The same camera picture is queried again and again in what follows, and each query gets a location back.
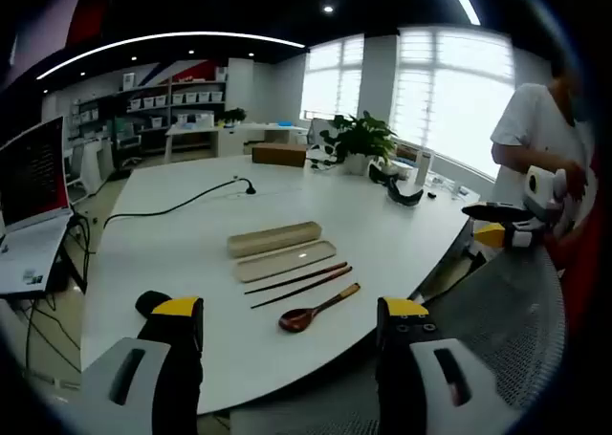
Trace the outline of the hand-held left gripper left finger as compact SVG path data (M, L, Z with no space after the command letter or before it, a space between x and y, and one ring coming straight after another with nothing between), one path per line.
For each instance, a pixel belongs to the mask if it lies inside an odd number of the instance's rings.
M84 372L80 410L95 434L195 434L204 371L204 300L141 296L144 324Z

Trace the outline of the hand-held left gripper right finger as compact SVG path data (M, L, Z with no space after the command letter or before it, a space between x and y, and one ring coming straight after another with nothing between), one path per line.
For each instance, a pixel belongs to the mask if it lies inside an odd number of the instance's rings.
M422 305L380 297L376 337L381 434L504 434L518 419L492 370Z

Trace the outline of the person's right hand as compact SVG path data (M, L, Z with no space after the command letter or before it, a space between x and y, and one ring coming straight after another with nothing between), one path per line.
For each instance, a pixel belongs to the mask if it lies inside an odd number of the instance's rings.
M563 161L560 168L565 172L568 194L575 201L581 201L588 186L584 169L573 161Z

